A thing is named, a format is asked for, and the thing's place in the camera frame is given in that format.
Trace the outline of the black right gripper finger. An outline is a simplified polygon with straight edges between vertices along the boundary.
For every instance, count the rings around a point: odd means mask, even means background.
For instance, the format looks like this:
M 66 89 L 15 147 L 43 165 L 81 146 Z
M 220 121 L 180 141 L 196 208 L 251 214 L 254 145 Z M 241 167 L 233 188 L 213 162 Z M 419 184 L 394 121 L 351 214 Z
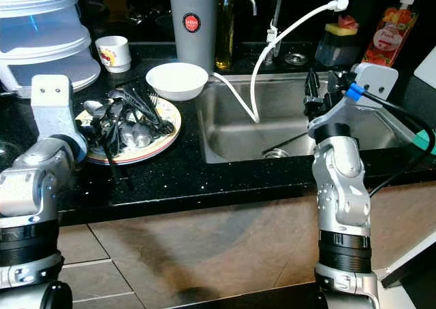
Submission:
M 349 86 L 352 83 L 352 73 L 350 71 L 329 71 L 330 86 L 328 88 L 329 95 L 345 95 Z
M 305 81 L 305 112 L 317 112 L 321 108 L 321 98 L 318 97 L 319 79 L 314 69 L 309 69 Z

